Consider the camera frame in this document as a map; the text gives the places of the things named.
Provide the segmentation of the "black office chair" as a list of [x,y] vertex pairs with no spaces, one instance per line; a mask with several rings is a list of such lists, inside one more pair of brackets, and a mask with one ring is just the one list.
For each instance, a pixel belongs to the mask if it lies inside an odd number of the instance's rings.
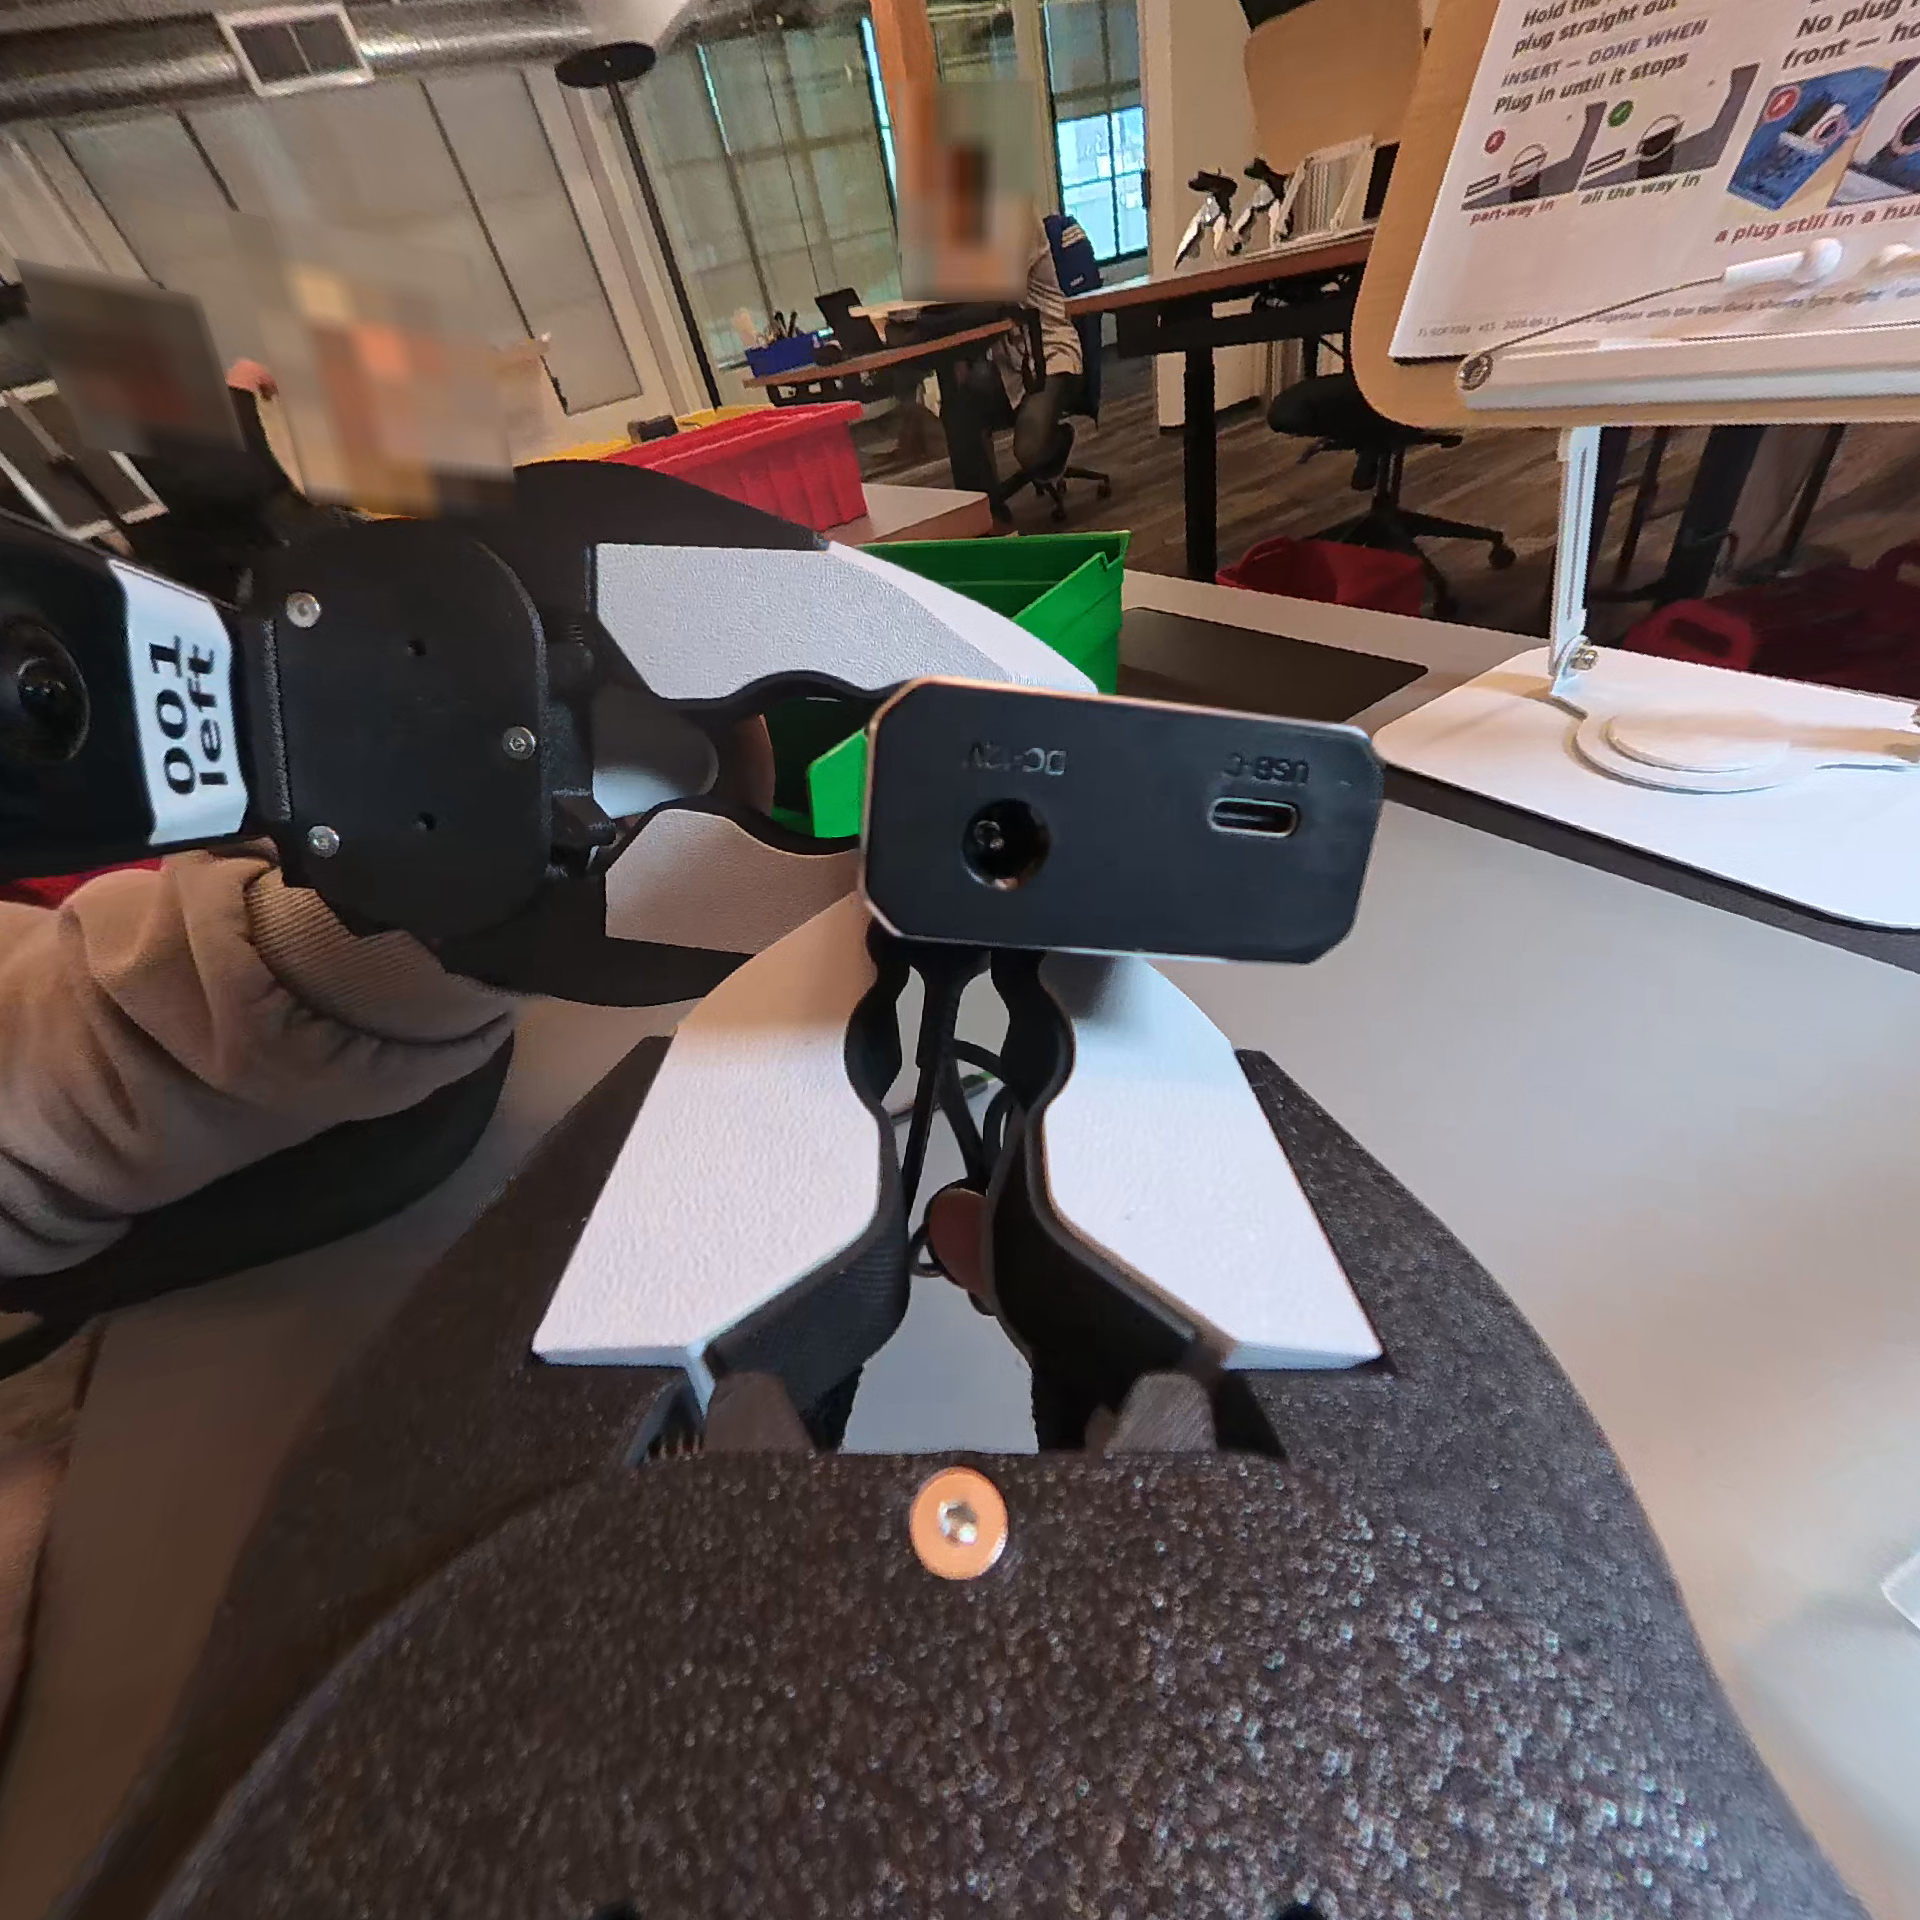
[[1408,455],[1456,451],[1465,435],[1384,417],[1360,395],[1352,373],[1308,375],[1285,386],[1268,409],[1268,428],[1285,440],[1299,440],[1303,464],[1318,455],[1352,455],[1352,489],[1368,492],[1368,505],[1365,513],[1322,528],[1318,538],[1416,561],[1436,609],[1454,608],[1454,583],[1436,561],[1431,561],[1423,549],[1428,538],[1475,543],[1484,549],[1492,571],[1516,569],[1517,551],[1502,528],[1428,517],[1404,505]]

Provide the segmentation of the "person's right hand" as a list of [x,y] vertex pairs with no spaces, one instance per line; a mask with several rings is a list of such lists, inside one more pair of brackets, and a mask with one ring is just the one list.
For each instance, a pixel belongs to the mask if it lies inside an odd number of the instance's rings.
[[961,1286],[977,1312],[992,1312],[985,1194],[963,1181],[935,1191],[921,1231],[926,1271]]

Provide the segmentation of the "black floor lamp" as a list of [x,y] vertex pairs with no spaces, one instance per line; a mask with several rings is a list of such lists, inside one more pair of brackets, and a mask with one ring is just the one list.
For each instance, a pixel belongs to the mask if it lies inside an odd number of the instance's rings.
[[555,79],[560,87],[602,96],[610,108],[610,122],[618,128],[618,138],[628,153],[628,164],[629,164],[629,172],[635,184],[635,195],[640,195],[644,215],[645,215],[645,229],[650,229],[653,249],[659,254],[662,281],[665,281],[673,303],[678,309],[688,358],[697,373],[708,409],[718,409],[722,386],[718,386],[715,365],[708,358],[702,321],[697,321],[693,295],[687,286],[687,273],[678,268],[668,222],[662,215],[656,181],[653,181],[650,161],[640,148],[635,118],[633,118],[633,86],[644,82],[653,71],[653,64],[656,64],[656,49],[650,43],[614,38],[614,43],[597,43],[597,45],[568,52],[564,58],[555,61]]

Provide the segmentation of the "black usb hub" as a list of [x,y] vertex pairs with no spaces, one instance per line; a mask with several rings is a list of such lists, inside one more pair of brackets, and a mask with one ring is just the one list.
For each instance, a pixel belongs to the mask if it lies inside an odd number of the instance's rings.
[[864,731],[859,895],[905,943],[1303,966],[1357,918],[1372,737],[916,678]]

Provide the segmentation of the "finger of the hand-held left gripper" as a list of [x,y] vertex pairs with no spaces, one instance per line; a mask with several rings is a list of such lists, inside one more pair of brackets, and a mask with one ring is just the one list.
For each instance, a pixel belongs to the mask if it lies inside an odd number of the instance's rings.
[[854,847],[782,847],[708,802],[645,813],[603,873],[602,982],[718,982],[805,934],[803,950],[873,982]]
[[1096,689],[1013,616],[838,543],[602,543],[595,614],[640,687],[687,710],[715,710],[777,678],[827,678],[852,693],[910,678]]

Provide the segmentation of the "red bin under desk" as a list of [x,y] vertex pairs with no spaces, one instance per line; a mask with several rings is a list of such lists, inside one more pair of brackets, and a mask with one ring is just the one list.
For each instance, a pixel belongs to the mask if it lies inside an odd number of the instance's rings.
[[1419,616],[1428,608],[1416,559],[1333,538],[1259,538],[1217,569],[1216,583],[1399,616]]
[[1674,602],[1618,641],[1625,653],[1703,662],[1916,701],[1916,543],[1873,565]]

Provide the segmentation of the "wooden office desk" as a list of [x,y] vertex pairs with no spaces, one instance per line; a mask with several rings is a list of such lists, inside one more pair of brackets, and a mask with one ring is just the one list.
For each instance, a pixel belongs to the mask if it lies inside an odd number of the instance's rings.
[[1017,303],[915,308],[897,325],[875,334],[875,350],[841,350],[781,373],[744,375],[744,393],[775,409],[854,403],[862,409],[945,383],[1015,338],[1029,315]]
[[1217,575],[1217,369],[1225,350],[1341,342],[1377,222],[1238,254],[1193,273],[1134,279],[1068,296],[1075,321],[1114,321],[1123,358],[1181,358],[1184,571]]

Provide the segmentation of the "long red plastic bin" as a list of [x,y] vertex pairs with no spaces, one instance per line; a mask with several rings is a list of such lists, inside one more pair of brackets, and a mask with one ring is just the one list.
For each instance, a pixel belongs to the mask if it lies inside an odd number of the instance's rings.
[[827,535],[869,513],[852,440],[859,420],[859,403],[746,409],[718,426],[603,451],[602,459],[677,478]]

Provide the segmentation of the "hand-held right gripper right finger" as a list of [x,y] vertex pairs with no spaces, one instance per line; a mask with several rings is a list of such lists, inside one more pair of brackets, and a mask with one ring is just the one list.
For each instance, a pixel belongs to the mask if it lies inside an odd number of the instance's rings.
[[1382,1339],[1234,1046],[1138,957],[998,953],[990,1292],[1037,1376],[1352,1371]]

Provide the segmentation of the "printed instruction sheet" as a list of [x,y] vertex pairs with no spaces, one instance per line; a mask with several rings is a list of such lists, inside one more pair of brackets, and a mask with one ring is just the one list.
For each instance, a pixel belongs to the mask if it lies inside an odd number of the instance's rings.
[[1497,4],[1399,362],[1916,325],[1916,4]]

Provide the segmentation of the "green plastic bin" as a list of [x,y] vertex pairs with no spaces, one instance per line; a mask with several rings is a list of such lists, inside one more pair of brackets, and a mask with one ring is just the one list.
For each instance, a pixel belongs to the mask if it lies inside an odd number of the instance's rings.
[[[1127,549],[1127,531],[1075,531],[873,543],[864,556],[1008,616],[1084,672],[1096,693],[1114,694],[1119,687]],[[864,718],[838,694],[794,694],[767,715],[777,767],[775,822],[824,838],[859,830],[854,785],[864,767],[859,747]]]

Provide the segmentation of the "black wrist rest pad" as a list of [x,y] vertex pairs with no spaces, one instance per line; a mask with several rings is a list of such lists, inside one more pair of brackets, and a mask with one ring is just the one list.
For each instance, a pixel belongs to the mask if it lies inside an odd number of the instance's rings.
[[2,1280],[2,1312],[75,1330],[363,1234],[445,1184],[492,1123],[515,1042],[413,1106],[339,1123],[140,1216],[97,1256]]

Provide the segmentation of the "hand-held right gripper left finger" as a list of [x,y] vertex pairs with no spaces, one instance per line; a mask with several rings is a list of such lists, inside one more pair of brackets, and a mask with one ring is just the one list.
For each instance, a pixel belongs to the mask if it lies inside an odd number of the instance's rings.
[[875,953],[841,897],[678,1023],[546,1305],[543,1361],[827,1395],[891,1339],[900,986],[900,957]]

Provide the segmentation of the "person's left forearm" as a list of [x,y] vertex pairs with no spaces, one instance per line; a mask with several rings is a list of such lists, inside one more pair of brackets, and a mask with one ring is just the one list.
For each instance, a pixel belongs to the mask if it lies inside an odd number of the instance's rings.
[[486,1067],[520,995],[353,934],[266,841],[2,901],[2,1280]]

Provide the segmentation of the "wooden post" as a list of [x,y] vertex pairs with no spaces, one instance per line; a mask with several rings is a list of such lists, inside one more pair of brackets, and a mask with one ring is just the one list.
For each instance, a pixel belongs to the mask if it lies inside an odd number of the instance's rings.
[[869,4],[881,87],[887,97],[897,184],[921,186],[937,134],[939,64],[926,4]]

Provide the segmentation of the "white air vent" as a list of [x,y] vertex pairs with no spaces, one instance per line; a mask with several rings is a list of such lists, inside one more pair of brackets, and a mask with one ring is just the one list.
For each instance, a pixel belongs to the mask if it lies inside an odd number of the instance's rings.
[[211,15],[261,100],[372,86],[372,61],[345,4],[227,5]]

